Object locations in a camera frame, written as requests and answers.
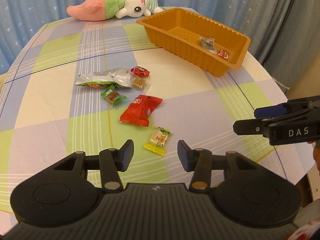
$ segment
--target orange plastic tray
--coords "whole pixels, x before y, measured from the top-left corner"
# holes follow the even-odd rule
[[[250,44],[250,38],[212,19],[173,8],[137,20],[143,25],[151,43],[220,77],[228,69],[239,69]],[[203,49],[200,38],[214,38],[216,50],[228,51],[228,59]]]

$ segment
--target table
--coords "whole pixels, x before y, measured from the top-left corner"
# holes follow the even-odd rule
[[[43,26],[9,69],[0,95],[0,234],[16,223],[9,199],[21,181],[77,150],[87,155],[135,144],[127,182],[184,182],[177,156],[179,139],[214,154],[238,151],[292,183],[312,167],[306,143],[272,147],[262,136],[237,136],[232,125],[253,118],[257,107],[286,101],[276,83],[247,52],[240,70],[216,78],[182,58],[151,44],[136,18],[83,22],[67,18]],[[163,98],[149,117],[149,127],[119,122],[139,94],[124,90],[126,102],[115,108],[100,98],[99,89],[77,87],[81,73],[137,65],[150,71],[149,95]],[[143,149],[153,126],[172,130],[164,157]],[[99,173],[88,180],[100,186]],[[212,172],[212,185],[223,181]]]

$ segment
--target striped shirt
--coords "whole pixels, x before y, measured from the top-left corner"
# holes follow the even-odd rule
[[[157,0],[147,0],[147,9],[152,13],[155,8],[158,7]]]

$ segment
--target checkered pattern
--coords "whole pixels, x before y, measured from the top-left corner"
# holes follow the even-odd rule
[[[82,22],[72,18],[41,28],[12,64],[0,95],[0,233],[14,223],[9,199],[13,188],[45,167],[77,151],[98,154],[110,147],[135,143],[127,182],[185,182],[176,151],[184,139],[192,148],[215,154],[238,151],[297,182],[312,167],[307,144],[268,144],[262,136],[237,136],[232,124],[253,118],[257,107],[286,100],[284,94],[251,55],[243,67],[216,78],[176,55],[156,48],[134,18]],[[74,85],[79,74],[140,65],[151,73],[148,94],[163,98],[151,114],[149,127],[119,122],[119,116],[138,95],[122,90],[128,100],[111,108],[100,90]],[[154,125],[172,130],[164,157],[143,148]],[[88,179],[100,186],[98,172]],[[223,180],[212,172],[212,184]]]

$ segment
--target ribbed black surface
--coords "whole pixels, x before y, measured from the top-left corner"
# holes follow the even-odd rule
[[[122,193],[105,195],[80,221],[59,228],[20,223],[4,240],[283,240],[294,230],[292,224],[270,229],[237,224],[207,195],[190,193],[184,184],[129,184]]]

